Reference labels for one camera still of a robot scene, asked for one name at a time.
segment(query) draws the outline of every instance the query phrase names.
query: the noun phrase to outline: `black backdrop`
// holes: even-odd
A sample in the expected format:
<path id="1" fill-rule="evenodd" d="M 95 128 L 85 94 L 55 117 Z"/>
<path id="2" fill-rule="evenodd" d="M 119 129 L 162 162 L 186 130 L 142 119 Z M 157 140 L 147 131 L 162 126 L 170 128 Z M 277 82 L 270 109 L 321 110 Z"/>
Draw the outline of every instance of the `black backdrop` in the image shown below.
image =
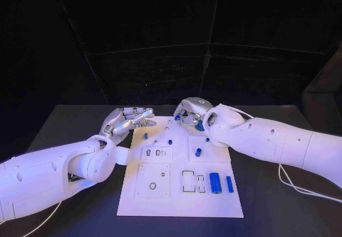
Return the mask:
<path id="1" fill-rule="evenodd" d="M 0 160 L 25 152 L 56 104 L 300 107 L 342 39 L 326 0 L 3 1 Z"/>

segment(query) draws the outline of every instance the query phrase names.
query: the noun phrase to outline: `metal hand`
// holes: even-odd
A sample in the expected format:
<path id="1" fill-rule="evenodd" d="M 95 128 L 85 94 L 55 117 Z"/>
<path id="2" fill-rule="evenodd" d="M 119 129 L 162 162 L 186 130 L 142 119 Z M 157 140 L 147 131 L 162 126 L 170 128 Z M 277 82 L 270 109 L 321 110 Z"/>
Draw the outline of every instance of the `metal hand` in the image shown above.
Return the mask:
<path id="1" fill-rule="evenodd" d="M 150 108 L 120 108 L 106 118 L 100 135 L 119 144 L 127 137 L 129 131 L 139 127 L 155 126 L 157 123 L 146 118 L 155 116 Z"/>
<path id="2" fill-rule="evenodd" d="M 209 101 L 199 97 L 189 97 L 182 100 L 173 113 L 175 120 L 181 120 L 189 126 L 198 125 L 199 120 L 204 120 L 205 112 L 212 108 Z"/>

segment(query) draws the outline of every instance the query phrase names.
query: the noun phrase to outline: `table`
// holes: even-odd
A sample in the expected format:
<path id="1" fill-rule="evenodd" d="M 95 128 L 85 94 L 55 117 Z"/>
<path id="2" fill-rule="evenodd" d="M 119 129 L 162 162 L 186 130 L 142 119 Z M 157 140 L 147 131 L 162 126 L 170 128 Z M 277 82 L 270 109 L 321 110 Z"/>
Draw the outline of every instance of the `table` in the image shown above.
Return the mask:
<path id="1" fill-rule="evenodd" d="M 108 113 L 123 106 L 58 105 L 29 147 L 29 152 L 87 140 L 98 133 Z M 176 106 L 150 106 L 170 116 Z M 235 106 L 253 116 L 310 129 L 296 106 Z M 130 146 L 132 134 L 123 145 Z M 342 235 L 342 204 L 300 194 L 279 180 L 279 165 L 230 148 L 244 218 L 117 216 L 126 166 L 116 165 L 110 178 L 65 200 L 31 235 L 52 237 L 230 236 L 322 237 Z M 338 186 L 319 175 L 284 165 L 295 184 L 342 199 Z M 55 207 L 0 225 L 2 237 L 20 237 L 42 223 Z"/>

